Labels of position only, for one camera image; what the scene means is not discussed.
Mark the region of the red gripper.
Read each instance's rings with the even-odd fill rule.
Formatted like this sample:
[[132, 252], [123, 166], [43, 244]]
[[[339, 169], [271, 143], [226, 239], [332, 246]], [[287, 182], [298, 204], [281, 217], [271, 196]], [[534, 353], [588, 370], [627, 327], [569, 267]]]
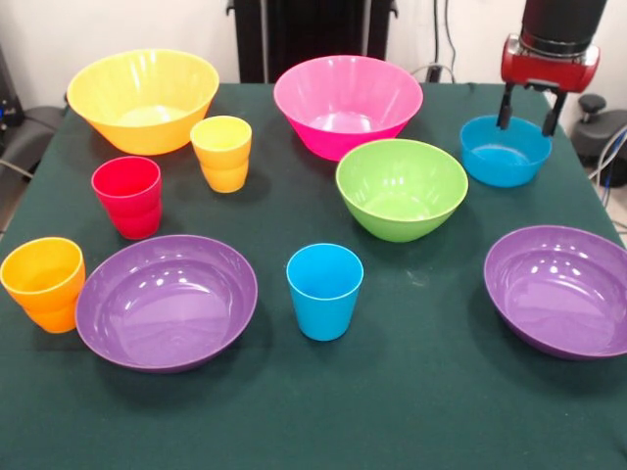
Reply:
[[568, 93], [581, 93], [592, 82], [601, 58], [600, 48], [591, 45], [581, 55], [573, 57], [543, 56], [526, 48], [516, 34], [505, 42], [501, 77], [505, 83], [497, 117], [497, 127], [507, 130], [512, 115], [511, 98], [515, 85], [539, 86], [552, 89], [553, 107], [547, 113], [542, 134], [553, 137]]

